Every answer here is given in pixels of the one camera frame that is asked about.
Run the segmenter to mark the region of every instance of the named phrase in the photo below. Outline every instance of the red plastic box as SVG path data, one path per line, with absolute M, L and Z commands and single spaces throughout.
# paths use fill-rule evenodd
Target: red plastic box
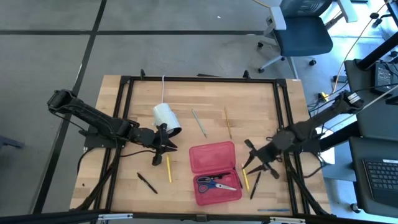
M 229 202 L 242 197 L 238 173 L 235 165 L 235 145 L 231 141 L 194 146 L 189 150 L 191 170 L 196 176 L 193 178 L 195 198 L 198 205 Z M 208 189 L 204 193 L 198 191 L 197 179 L 207 175 L 217 175 L 229 172 L 222 179 L 214 180 L 236 190 Z

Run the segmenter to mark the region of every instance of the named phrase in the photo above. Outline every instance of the marker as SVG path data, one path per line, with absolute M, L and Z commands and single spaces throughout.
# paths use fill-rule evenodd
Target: marker
M 258 173 L 258 175 L 257 175 L 256 182 L 254 183 L 253 190 L 251 191 L 251 194 L 250 194 L 250 200 L 251 200 L 251 199 L 253 198 L 253 196 L 254 196 L 254 192 L 256 191 L 257 184 L 259 183 L 260 176 L 261 176 L 261 171 L 260 171 L 260 172 Z
M 157 191 L 155 190 L 155 188 L 154 188 L 153 186 L 151 186 L 151 185 L 148 183 L 148 181 L 147 181 L 141 174 L 137 173 L 137 175 L 138 175 L 138 178 L 140 178 L 142 181 L 144 181 L 144 183 L 145 183 L 146 185 L 148 185 L 148 187 L 149 187 L 153 192 L 155 192 L 155 194 L 157 194 Z

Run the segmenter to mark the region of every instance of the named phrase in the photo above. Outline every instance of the pen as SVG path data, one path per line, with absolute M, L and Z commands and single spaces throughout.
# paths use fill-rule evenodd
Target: pen
M 198 118 L 196 112 L 195 112 L 193 109 L 192 109 L 192 113 L 193 113 L 195 119 L 197 120 L 197 123 L 199 124 L 199 127 L 200 127 L 201 131 L 203 132 L 203 135 L 207 138 L 206 131 L 205 131 L 203 125 L 201 125 L 201 122 L 200 122 L 200 120 L 199 120 L 199 118 Z
M 254 183 L 253 190 L 251 191 L 251 194 L 250 194 L 250 200 L 251 200 L 251 199 L 253 198 L 253 196 L 254 196 L 254 192 L 256 191 L 257 184 L 259 183 L 260 176 L 261 176 L 261 171 L 260 171 L 260 172 L 258 173 L 258 175 L 257 175 L 256 182 Z
M 288 208 L 277 208 L 277 209 L 257 209 L 258 212 L 289 212 Z
M 241 186 L 241 189 L 243 189 L 243 185 L 242 185 L 242 182 L 241 182 L 241 179 L 239 178 L 239 176 L 238 176 L 238 180 L 239 180 L 239 185 Z
M 148 187 L 149 187 L 153 192 L 155 192 L 155 194 L 157 194 L 157 191 L 155 190 L 155 188 L 154 188 L 153 186 L 151 186 L 151 185 L 148 183 L 148 181 L 147 181 L 140 173 L 137 173 L 137 175 L 138 175 L 138 178 L 140 178 L 142 181 L 144 181 L 144 183 L 145 183 L 146 185 L 148 185 Z
M 169 182 L 172 182 L 172 171 L 170 169 L 170 157 L 168 154 L 166 154 L 166 160 L 167 160 L 167 172 L 169 173 Z

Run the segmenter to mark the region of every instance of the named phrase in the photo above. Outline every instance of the cable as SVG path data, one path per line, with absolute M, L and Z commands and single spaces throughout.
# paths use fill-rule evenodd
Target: cable
M 363 90 L 369 90 L 369 89 L 372 89 L 372 88 L 385 87 L 385 86 L 393 86 L 393 85 L 398 85 L 398 83 L 392 83 L 392 84 L 387 84 L 387 85 L 371 86 L 371 87 L 367 87 L 367 88 L 355 90 L 354 92 L 357 93 L 357 92 L 363 91 Z
M 82 106 L 78 106 L 78 105 L 63 105 L 63 106 L 57 108 L 57 109 L 55 110 L 55 113 L 56 113 L 57 111 L 59 111 L 60 109 L 66 108 L 66 107 L 68 107 L 68 106 L 72 106 L 72 107 L 80 108 L 81 110 L 85 110 L 85 111 L 87 111 L 87 112 L 93 114 L 93 115 L 96 116 L 97 118 L 100 118 L 100 119 L 102 119 L 103 121 L 105 121 L 106 125 L 108 125 L 108 128 L 111 130 L 111 133 L 113 134 L 113 138 L 114 138 L 114 143 L 115 143 L 116 149 L 119 148 L 119 147 L 118 147 L 118 139 L 117 139 L 116 132 L 114 131 L 114 129 L 113 129 L 113 127 L 111 126 L 111 124 L 110 124 L 105 118 L 103 118 L 103 117 L 101 117 L 101 116 L 99 116 L 99 115 L 93 113 L 92 111 L 87 110 L 86 108 L 84 108 L 84 107 L 82 107 Z M 95 198 L 95 197 L 97 196 L 97 194 L 99 193 L 98 190 L 101 190 L 101 189 L 104 187 L 106 181 L 109 179 L 109 177 L 110 177 L 111 175 L 113 175 L 113 172 L 114 172 L 114 170 L 115 170 L 115 169 L 114 169 L 114 168 L 115 168 L 115 164 L 116 164 L 116 161 L 118 160 L 118 158 L 119 158 L 118 155 L 115 155 L 115 156 L 113 157 L 112 163 L 109 165 L 109 167 L 108 167 L 107 170 L 106 170 L 106 173 L 109 174 L 109 175 L 103 176 L 102 178 L 99 179 L 99 181 L 98 181 L 98 183 L 96 184 L 96 186 L 94 187 L 93 191 L 91 191 L 91 193 L 89 194 L 89 196 L 87 196 L 87 197 L 84 199 L 84 201 L 82 202 L 82 204 L 79 205 L 77 208 L 86 208 L 86 207 L 88 208 L 88 207 L 91 205 L 91 203 L 93 203 L 94 198 Z
M 264 6 L 264 7 L 271 8 L 269 5 L 266 5 L 266 4 L 264 4 L 264 3 L 260 2 L 260 1 L 257 1 L 257 0 L 253 0 L 253 1 L 258 3 L 258 4 L 260 4 L 260 5 L 262 5 L 262 6 Z
M 391 71 L 390 67 L 388 66 L 388 63 L 381 60 L 380 63 L 382 63 L 384 65 L 384 68 L 387 69 L 389 72 L 391 72 L 393 75 L 395 75 L 398 78 L 398 74 L 396 74 L 395 72 Z M 392 63 L 393 66 L 395 67 L 395 69 L 398 71 L 396 65 L 394 63 Z
M 155 153 L 155 152 L 152 152 L 151 150 L 142 150 L 142 151 L 130 153 L 130 154 L 127 154 L 127 155 L 120 155 L 120 157 L 129 157 L 129 156 L 133 156 L 133 155 L 136 155 L 136 154 L 139 154 L 139 153 L 142 153 L 142 152 L 151 152 L 151 153 Z
M 87 151 L 85 151 L 85 152 L 80 156 L 79 161 L 77 162 L 77 174 L 79 174 L 81 160 L 83 159 L 83 157 L 84 157 L 87 153 L 91 152 L 93 149 L 94 149 L 94 148 L 89 148 L 89 149 L 87 149 Z
M 162 103 L 163 103 L 163 96 L 164 96 L 164 77 L 165 77 L 166 75 L 163 75 L 162 76 Z
M 333 16 L 333 18 L 331 18 L 331 19 L 335 19 L 336 18 L 336 16 L 338 15 L 338 14 L 340 14 L 341 13 L 341 10 L 340 11 L 338 11 L 337 13 L 336 13 L 336 15 L 335 16 Z
M 379 11 L 380 11 L 387 3 L 388 3 L 388 1 L 386 1 L 386 2 L 380 7 L 380 9 L 377 10 L 376 13 L 379 13 Z M 351 48 L 349 49 L 348 53 L 346 54 L 346 57 L 343 59 L 343 62 L 341 63 L 340 68 L 339 68 L 338 73 L 337 73 L 336 82 L 335 82 L 335 87 L 333 88 L 333 92 L 332 92 L 332 93 L 334 93 L 335 90 L 336 90 L 337 82 L 338 82 L 338 77 L 340 76 L 341 69 L 343 68 L 343 65 L 344 65 L 344 61 L 347 59 L 349 53 L 350 53 L 351 50 L 354 48 L 354 46 L 355 46 L 355 44 L 358 42 L 359 38 L 361 38 L 363 32 L 365 32 L 366 28 L 367 28 L 368 25 L 372 22 L 372 20 L 373 20 L 373 19 L 370 19 L 369 22 L 368 22 L 368 24 L 366 24 L 365 28 L 362 30 L 362 32 L 361 32 L 361 34 L 359 35 L 359 37 L 355 40 L 354 44 L 353 44 L 353 45 L 351 46 Z
M 327 105 L 327 104 L 329 104 L 329 103 L 331 103 L 331 102 L 333 102 L 333 101 L 334 101 L 334 100 L 329 100 L 329 101 L 327 101 L 326 103 L 320 105 L 318 108 L 315 108 L 315 109 L 310 110 L 310 113 L 311 113 L 312 111 L 319 110 L 319 108 L 321 108 L 321 107 L 323 107 L 323 106 L 325 106 L 325 105 Z
M 394 91 L 396 88 L 398 88 L 398 85 L 396 85 L 394 88 L 390 89 L 389 91 L 383 93 L 382 95 L 380 95 L 380 96 L 377 97 L 376 99 L 372 100 L 370 103 L 368 103 L 367 105 L 365 105 L 365 106 L 364 106 L 360 111 L 358 111 L 357 113 L 351 114 L 351 116 L 348 116 L 347 118 L 345 118 L 344 120 L 342 120 L 342 121 L 336 123 L 335 125 L 333 125 L 333 126 L 330 127 L 330 128 L 334 128 L 335 126 L 341 124 L 342 122 L 344 122 L 344 121 L 350 119 L 351 117 L 353 117 L 353 116 L 359 114 L 360 112 L 364 111 L 366 108 L 368 108 L 369 106 L 371 106 L 374 102 L 376 102 L 377 100 L 380 100 L 381 98 L 383 98 L 384 96 L 386 96 L 387 94 L 389 94 L 391 91 Z
M 55 116 L 62 118 L 65 121 L 68 121 L 71 124 L 74 124 L 76 127 L 80 128 L 82 131 L 86 131 L 84 128 L 82 128 L 81 126 L 77 125 L 76 123 L 74 123 L 73 121 L 70 121 L 69 119 L 64 118 L 63 116 L 59 116 L 56 113 L 53 113 Z
M 329 164 L 322 164 L 320 167 L 318 167 L 316 170 L 314 170 L 311 174 L 309 175 L 305 175 L 303 176 L 305 179 L 312 177 L 313 175 L 315 175 L 317 172 L 319 172 L 320 170 L 322 170 L 322 168 L 324 168 L 325 166 L 327 166 Z
M 330 94 L 328 97 L 330 97 L 331 95 L 333 95 L 333 94 L 335 94 L 335 93 L 338 93 L 338 92 L 339 92 L 340 90 L 342 90 L 346 85 L 348 85 L 348 82 L 346 82 L 340 89 L 338 89 L 338 90 L 335 91 L 334 93 Z M 314 111 L 314 110 L 316 110 L 316 109 L 319 109 L 319 108 L 321 108 L 322 106 L 324 106 L 324 105 L 322 105 L 322 106 L 319 107 L 319 108 L 315 108 L 316 106 L 319 105 L 320 101 L 321 101 L 321 99 L 318 99 L 317 102 L 312 103 L 312 104 L 316 104 L 316 105 L 313 106 L 313 107 L 311 107 L 311 108 L 310 108 L 311 110 L 310 110 L 309 112 L 312 112 L 312 111 Z

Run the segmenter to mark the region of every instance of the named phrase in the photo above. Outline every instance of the white cable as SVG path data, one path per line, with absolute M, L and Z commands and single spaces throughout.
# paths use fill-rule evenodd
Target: white cable
M 398 85 L 395 86 L 394 88 L 390 89 L 389 91 L 383 93 L 382 95 L 380 95 L 380 96 L 377 97 L 376 99 L 372 100 L 370 103 L 366 104 L 366 105 L 365 105 L 360 111 L 358 111 L 357 113 L 351 114 L 351 116 L 349 116 L 349 117 L 347 117 L 346 119 L 340 121 L 339 123 L 333 125 L 333 126 L 330 127 L 329 129 L 332 129 L 332 128 L 334 128 L 335 126 L 341 124 L 342 122 L 344 122 L 344 121 L 350 119 L 352 116 L 359 114 L 360 112 L 362 112 L 363 110 L 365 110 L 366 108 L 368 108 L 370 105 L 372 105 L 373 103 L 375 103 L 377 100 L 380 100 L 381 98 L 383 98 L 384 96 L 386 96 L 387 94 L 389 94 L 391 91 L 395 90 L 396 88 L 398 88 Z
M 166 75 L 163 75 L 162 76 L 162 103 L 163 103 L 163 96 L 164 96 L 164 77 L 165 77 Z
M 271 8 L 269 5 L 264 4 L 264 3 L 260 2 L 260 1 L 257 1 L 257 0 L 253 0 L 253 1 L 258 3 L 258 4 L 260 4 L 260 5 L 262 5 L 262 6 L 264 6 L 264 7 Z
M 380 9 L 377 10 L 376 13 L 379 13 L 379 11 L 380 11 L 387 3 L 388 3 L 388 1 L 386 1 L 386 2 L 380 7 Z M 341 63 L 340 68 L 339 68 L 338 73 L 337 73 L 336 82 L 335 82 L 335 86 L 333 87 L 332 93 L 334 93 L 334 92 L 336 91 L 337 83 L 338 83 L 338 77 L 340 76 L 341 69 L 343 68 L 344 61 L 347 59 L 349 53 L 350 53 L 351 50 L 354 48 L 354 46 L 355 46 L 355 44 L 358 42 L 359 38 L 361 38 L 363 32 L 365 32 L 366 28 L 367 28 L 368 25 L 372 22 L 372 20 L 373 20 L 373 19 L 370 19 L 369 22 L 368 22 L 368 24 L 366 24 L 365 28 L 362 30 L 362 32 L 361 32 L 361 34 L 359 35 L 359 37 L 355 40 L 354 44 L 353 44 L 353 45 L 351 46 L 351 48 L 348 50 L 348 53 L 346 54 L 346 57 L 343 59 L 343 62 Z

